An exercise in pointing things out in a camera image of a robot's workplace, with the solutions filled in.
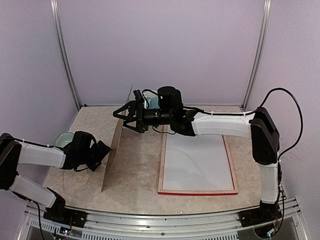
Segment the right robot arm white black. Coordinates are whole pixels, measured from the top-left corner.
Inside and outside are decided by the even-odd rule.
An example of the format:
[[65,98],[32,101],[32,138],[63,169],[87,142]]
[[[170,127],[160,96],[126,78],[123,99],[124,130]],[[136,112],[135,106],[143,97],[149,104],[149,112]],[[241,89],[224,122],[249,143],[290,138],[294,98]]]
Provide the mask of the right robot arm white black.
[[150,126],[169,125],[182,136],[223,135],[251,140],[252,156],[260,170],[261,200],[259,207],[239,213],[242,224],[250,226],[284,216],[284,208],[279,206],[284,196],[280,191],[280,134],[264,107],[254,112],[213,113],[170,103],[146,109],[143,100],[132,100],[115,110],[113,116],[137,133],[146,132]]

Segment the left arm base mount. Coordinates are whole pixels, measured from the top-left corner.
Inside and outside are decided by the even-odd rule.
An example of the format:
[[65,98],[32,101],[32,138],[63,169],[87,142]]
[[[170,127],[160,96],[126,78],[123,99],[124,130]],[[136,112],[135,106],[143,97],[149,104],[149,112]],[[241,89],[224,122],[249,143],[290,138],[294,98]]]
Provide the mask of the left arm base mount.
[[81,210],[65,208],[62,213],[46,209],[43,218],[70,227],[84,228],[88,213]]

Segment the brown cardboard backing board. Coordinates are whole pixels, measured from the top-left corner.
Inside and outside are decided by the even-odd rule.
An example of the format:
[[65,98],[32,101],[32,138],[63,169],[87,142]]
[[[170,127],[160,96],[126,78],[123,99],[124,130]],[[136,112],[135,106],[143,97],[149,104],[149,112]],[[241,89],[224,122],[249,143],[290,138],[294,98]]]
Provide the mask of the brown cardboard backing board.
[[102,181],[102,185],[101,185],[101,189],[100,189],[101,193],[106,189],[107,181],[108,181],[108,178],[110,175],[110,170],[111,170],[113,162],[117,156],[117,152],[119,149],[120,140],[121,140],[121,136],[122,136],[122,132],[123,132],[123,124],[124,124],[123,119],[117,120],[117,124],[116,124],[115,130],[113,132],[113,137],[112,137],[111,146],[110,146],[111,151],[107,155],[105,172],[104,172],[103,181]]

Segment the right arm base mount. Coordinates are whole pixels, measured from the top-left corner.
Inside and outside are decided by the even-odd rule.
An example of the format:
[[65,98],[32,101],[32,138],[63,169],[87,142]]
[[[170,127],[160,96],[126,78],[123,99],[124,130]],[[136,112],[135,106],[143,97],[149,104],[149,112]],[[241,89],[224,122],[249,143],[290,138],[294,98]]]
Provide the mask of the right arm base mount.
[[284,210],[280,209],[279,203],[263,203],[259,207],[242,210],[238,213],[241,226],[253,227],[254,233],[260,239],[273,237],[282,226]]

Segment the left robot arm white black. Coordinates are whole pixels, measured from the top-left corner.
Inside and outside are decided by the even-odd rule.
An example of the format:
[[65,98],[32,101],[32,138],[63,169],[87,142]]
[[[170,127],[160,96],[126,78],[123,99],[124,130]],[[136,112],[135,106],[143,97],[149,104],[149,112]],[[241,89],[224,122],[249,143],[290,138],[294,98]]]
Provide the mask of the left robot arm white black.
[[49,166],[79,171],[80,166],[95,171],[111,148],[84,131],[77,131],[64,147],[43,145],[17,139],[8,133],[0,137],[0,188],[45,207],[46,212],[63,223],[70,218],[65,199],[55,191],[18,173],[19,165]]

